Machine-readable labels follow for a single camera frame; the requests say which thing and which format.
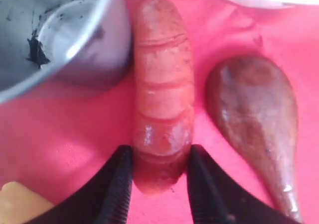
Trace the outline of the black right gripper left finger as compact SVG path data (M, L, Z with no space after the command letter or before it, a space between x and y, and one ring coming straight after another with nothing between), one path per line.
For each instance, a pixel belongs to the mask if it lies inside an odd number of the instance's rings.
M132 192L132 148L119 146L77 192L31 224L125 224Z

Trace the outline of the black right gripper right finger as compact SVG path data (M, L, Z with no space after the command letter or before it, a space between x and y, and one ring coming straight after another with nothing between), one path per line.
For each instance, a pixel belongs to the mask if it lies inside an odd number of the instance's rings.
M198 144L187 162L187 192L195 224L295 224L236 183Z

